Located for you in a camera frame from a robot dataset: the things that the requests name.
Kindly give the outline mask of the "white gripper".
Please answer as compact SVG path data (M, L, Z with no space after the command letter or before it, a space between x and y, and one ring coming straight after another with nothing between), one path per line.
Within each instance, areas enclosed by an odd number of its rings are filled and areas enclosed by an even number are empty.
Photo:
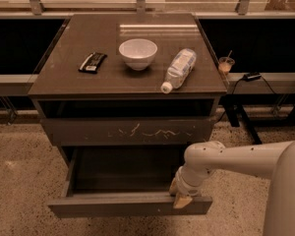
M180 209L187 206L193 200L192 197L200 194L202 182L201 177L193 169L181 166L169 187L169 194L176 195L173 207Z

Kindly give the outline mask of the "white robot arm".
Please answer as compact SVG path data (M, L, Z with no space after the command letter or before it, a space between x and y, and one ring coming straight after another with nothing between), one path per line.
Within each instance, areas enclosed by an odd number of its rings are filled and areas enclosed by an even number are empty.
M186 148L184 160L169 188L175 208L198 197L216 169L259 176L270 181L263 236L295 236L295 141L245 147L196 143Z

